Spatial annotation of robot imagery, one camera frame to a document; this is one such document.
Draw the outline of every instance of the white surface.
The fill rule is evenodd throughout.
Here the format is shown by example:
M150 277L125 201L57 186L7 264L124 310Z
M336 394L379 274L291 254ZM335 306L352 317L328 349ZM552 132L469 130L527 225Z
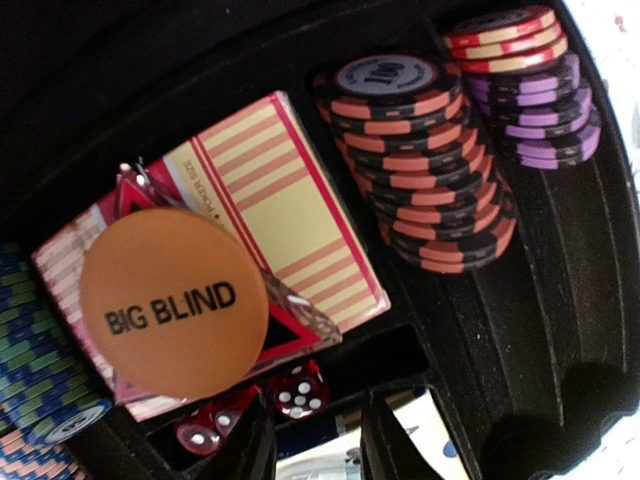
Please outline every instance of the white surface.
M440 418L431 394L415 399L395 411L400 424L410 432L410 438L427 462L445 480L467 480L468 476L455 455L449 433ZM360 445L360 429L307 450L294 457L280 460L276 480L350 480L344 469L351 455L347 452ZM343 468L336 468L342 463Z
M640 1L565 0L608 84L640 190ZM621 419L602 445L572 472L557 480L637 480L640 478L640 412Z

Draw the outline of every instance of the poker case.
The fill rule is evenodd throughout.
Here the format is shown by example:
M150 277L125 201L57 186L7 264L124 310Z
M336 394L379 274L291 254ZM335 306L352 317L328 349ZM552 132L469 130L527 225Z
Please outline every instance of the poker case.
M604 125L598 153L548 173L501 162L516 192L517 234L500 260L453 276L387 253L317 114L309 72L376 46L447 55L438 33L525 2L85 3L23 1L3 15L14 55L3 60L11 94L0 114L3 240L36 248L112 188L123 160L158 158L284 90L393 304L317 356L333 398L323 415L362 403L365 427L384 425L399 448L406 437L387 424L378 395L428 386L470 477L515 480L571 469L636 410L637 199L603 83L562 1L536 3L555 8L593 86ZM393 361L378 356L383 347ZM118 408L67 446L96 479L273 478L265 470L275 461L271 428L277 437L303 424L274 426L268 405L249 412L221 455L188 468L175 467L158 434L183 410L136 424ZM427 472L411 455L398 463L393 448L381 455L372 427L365 435L366 478ZM411 470L414 463L425 470ZM408 470L388 473L392 464Z

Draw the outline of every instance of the red and cream poker chip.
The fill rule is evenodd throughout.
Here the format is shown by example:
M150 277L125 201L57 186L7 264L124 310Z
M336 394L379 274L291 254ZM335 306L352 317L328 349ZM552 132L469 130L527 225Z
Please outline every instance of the red and cream poker chip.
M444 40L449 48L476 47L531 35L555 21L556 15L548 7L523 7L462 22Z
M546 30L536 32L526 37L507 40L505 42L480 45L478 47L454 48L451 50L453 58L458 60L479 60L483 58L496 58L514 53L533 50L557 40L562 35L562 27L555 22Z
M517 72L535 65L542 65L560 58L569 49L566 35L561 35L554 42L536 50L492 58L489 60L461 60L460 68L467 73L502 73Z

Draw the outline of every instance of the black and orange poker chip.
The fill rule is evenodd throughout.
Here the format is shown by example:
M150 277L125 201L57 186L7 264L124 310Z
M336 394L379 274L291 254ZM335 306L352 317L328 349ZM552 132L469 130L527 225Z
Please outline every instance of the black and orange poker chip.
M446 61L387 53L326 69L313 84L387 245L446 274L499 258L516 227L513 194L459 76Z
M349 147L373 153L422 152L443 147L455 141L469 124L471 104L464 97L462 107L448 121L410 135L363 135L334 130L333 135Z
M402 190L417 190L450 185L463 180L469 174L476 172L482 165L486 146L476 145L469 154L439 167L416 172L391 173L377 170L366 165L358 164L349 157L344 159L356 173L368 178L378 185Z
M352 175L361 190L374 197L391 200L404 205L432 206L457 202L472 195L487 181L493 168L493 156L485 155L478 170L450 185L419 190L399 190L382 187L356 172Z
M478 141L478 127L468 126L451 143L433 150L423 150L411 153L379 154L348 147L336 139L338 149L356 162L368 165L378 170L390 172L415 172L437 168L468 155Z
M379 198L369 197L369 204L375 212L418 223L449 223L476 215L491 202L496 195L502 195L502 183L497 180L495 171L489 180L472 195L447 205L432 207L414 207L386 202Z
M394 232L423 240L455 240L481 232L496 219L502 208L503 190L500 189L491 201L478 212L464 218L439 224L398 220L378 213L380 221Z
M428 128L442 125L453 118L462 107L464 94L458 88L452 93L453 101L444 108L415 118L397 120L359 120L333 113L326 105L318 104L322 119L338 131L359 133L362 135L408 135L420 134Z

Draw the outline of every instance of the die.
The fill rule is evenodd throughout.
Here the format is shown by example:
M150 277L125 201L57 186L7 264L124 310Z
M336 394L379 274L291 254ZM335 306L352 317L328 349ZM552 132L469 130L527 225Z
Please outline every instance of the die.
M313 360L271 378L269 387L277 410L293 420L321 412L329 403L329 388Z
M260 393L260 388L252 386L217 397L175 425L178 442L194 455L216 453L224 445L224 439L231 434L242 413Z

